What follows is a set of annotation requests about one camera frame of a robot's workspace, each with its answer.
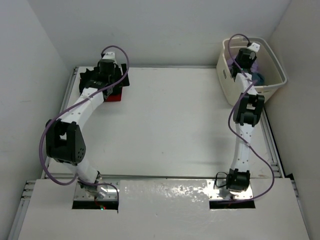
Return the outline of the blue-grey t-shirt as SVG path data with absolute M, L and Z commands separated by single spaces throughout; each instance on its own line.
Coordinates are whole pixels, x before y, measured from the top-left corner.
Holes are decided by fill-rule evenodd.
M 265 85 L 265 77 L 258 72 L 252 73 L 251 80 L 254 82 L 255 86 L 264 86 Z

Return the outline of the red t-shirt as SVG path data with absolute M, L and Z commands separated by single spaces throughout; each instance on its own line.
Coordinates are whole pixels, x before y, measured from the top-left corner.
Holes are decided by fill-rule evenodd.
M 114 87 L 112 93 L 104 100 L 105 102 L 120 102 L 122 99 L 123 87 Z

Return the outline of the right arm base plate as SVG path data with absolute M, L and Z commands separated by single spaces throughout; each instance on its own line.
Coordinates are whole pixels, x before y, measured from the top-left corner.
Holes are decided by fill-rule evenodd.
M 251 185 L 245 191 L 232 191 L 223 186 L 226 184 L 225 179 L 209 179 L 206 182 L 206 192 L 211 201 L 251 200 L 254 197 Z

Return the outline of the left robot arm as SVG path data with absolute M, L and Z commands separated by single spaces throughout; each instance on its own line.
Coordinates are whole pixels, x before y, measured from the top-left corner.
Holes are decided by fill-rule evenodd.
M 127 84 L 127 65 L 115 59 L 101 59 L 92 70 L 80 73 L 79 98 L 73 109 L 55 120 L 46 134 L 46 154 L 65 165 L 77 178 L 81 188 L 97 197 L 105 191 L 98 185 L 101 174 L 86 158 L 82 129 L 92 113 L 112 95 L 119 95 Z

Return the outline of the black t-shirt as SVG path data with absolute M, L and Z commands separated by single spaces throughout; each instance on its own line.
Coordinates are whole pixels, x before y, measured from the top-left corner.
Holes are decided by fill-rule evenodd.
M 86 69 L 80 73 L 79 91 L 83 92 L 84 88 L 102 89 L 110 86 L 120 80 L 127 71 L 127 64 L 122 63 L 98 63 L 93 70 Z

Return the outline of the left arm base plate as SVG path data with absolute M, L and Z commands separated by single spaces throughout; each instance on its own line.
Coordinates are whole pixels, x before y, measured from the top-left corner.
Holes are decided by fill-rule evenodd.
M 118 193 L 118 188 L 111 186 L 111 183 L 92 186 L 78 181 L 73 199 L 75 201 L 93 201 L 96 198 L 98 201 L 116 201 L 118 200 Z

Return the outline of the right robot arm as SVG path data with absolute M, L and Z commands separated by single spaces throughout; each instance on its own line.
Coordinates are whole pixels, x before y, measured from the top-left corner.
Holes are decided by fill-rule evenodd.
M 239 99 L 232 111 L 236 143 L 234 157 L 226 177 L 226 188 L 231 192 L 245 192 L 250 186 L 250 147 L 255 126 L 259 123 L 265 97 L 255 89 L 252 65 L 257 59 L 258 47 L 239 49 L 233 60 L 231 76 L 239 90 Z

